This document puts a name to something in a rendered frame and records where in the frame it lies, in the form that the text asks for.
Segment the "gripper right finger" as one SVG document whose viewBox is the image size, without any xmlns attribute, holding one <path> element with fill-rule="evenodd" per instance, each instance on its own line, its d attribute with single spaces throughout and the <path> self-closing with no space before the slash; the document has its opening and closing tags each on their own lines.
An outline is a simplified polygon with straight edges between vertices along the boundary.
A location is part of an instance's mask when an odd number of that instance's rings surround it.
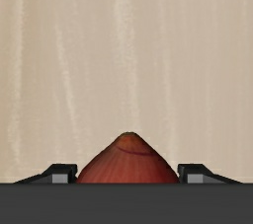
<svg viewBox="0 0 253 224">
<path fill-rule="evenodd" d="M 179 164 L 177 168 L 181 184 L 237 184 L 237 181 L 214 174 L 203 164 Z"/>
</svg>

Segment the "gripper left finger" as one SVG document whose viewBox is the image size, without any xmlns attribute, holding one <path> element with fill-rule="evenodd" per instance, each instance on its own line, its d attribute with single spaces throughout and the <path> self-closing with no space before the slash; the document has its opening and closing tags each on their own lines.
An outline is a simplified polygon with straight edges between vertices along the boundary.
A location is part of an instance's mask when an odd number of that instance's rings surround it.
<svg viewBox="0 0 253 224">
<path fill-rule="evenodd" d="M 20 180 L 18 184 L 74 184 L 77 171 L 76 164 L 52 164 L 43 173 Z"/>
</svg>

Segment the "red onion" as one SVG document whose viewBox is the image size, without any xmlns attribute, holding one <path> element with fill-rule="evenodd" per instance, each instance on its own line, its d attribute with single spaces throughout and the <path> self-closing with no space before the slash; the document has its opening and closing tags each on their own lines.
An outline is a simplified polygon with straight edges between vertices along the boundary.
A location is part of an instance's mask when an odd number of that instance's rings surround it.
<svg viewBox="0 0 253 224">
<path fill-rule="evenodd" d="M 134 132 L 125 132 L 81 171 L 78 184 L 177 184 L 166 160 Z"/>
</svg>

